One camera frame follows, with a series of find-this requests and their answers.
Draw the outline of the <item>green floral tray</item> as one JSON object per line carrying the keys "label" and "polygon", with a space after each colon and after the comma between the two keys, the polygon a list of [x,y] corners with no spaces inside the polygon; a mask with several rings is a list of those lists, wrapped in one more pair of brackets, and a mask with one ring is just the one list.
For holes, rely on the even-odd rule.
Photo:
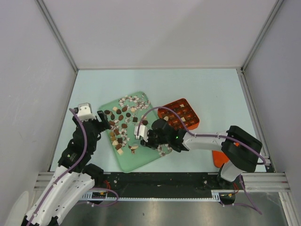
{"label": "green floral tray", "polygon": [[[151,149],[141,146],[140,141],[135,139],[134,129],[141,119],[148,121],[146,125],[148,129],[158,119],[155,111],[144,116],[151,108],[151,101],[142,91],[128,94],[100,107],[100,110],[107,115],[111,125],[110,131],[106,131],[107,136],[118,165],[124,173],[132,172],[172,152],[172,148],[168,145],[160,145],[157,149]],[[133,122],[134,117],[138,118],[138,122]],[[118,144],[122,145],[122,155],[119,155],[115,149]],[[139,145],[139,147],[131,150],[130,147],[134,145]]]}

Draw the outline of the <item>orange chocolate box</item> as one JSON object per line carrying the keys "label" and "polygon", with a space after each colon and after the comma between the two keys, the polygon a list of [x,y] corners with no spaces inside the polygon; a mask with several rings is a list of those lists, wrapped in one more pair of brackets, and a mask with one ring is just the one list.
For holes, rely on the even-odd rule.
{"label": "orange chocolate box", "polygon": [[[175,100],[164,107],[174,111],[181,118],[188,130],[194,130],[199,126],[200,119],[185,98]],[[169,120],[167,122],[170,126],[174,129],[184,129],[178,117],[171,111],[160,108],[158,109],[158,116],[162,119],[168,116]]]}

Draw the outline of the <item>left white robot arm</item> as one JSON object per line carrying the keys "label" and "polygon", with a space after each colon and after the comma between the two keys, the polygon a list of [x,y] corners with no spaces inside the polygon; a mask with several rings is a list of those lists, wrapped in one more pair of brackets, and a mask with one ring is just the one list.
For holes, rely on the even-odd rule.
{"label": "left white robot arm", "polygon": [[25,214],[23,226],[59,226],[78,200],[103,185],[103,170],[90,163],[101,133],[111,126],[107,115],[88,105],[70,110],[76,129],[42,195]]}

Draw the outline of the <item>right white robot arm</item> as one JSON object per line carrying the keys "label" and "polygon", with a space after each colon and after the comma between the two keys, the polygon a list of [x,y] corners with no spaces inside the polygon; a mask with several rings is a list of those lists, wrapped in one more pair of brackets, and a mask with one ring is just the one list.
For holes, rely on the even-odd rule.
{"label": "right white robot arm", "polygon": [[230,126],[227,131],[215,134],[193,134],[185,129],[174,129],[165,120],[158,119],[151,129],[136,126],[134,135],[142,146],[151,149],[168,145],[179,153],[190,150],[224,153],[229,160],[217,175],[217,184],[222,189],[228,189],[242,173],[254,173],[261,156],[262,143],[238,126]]}

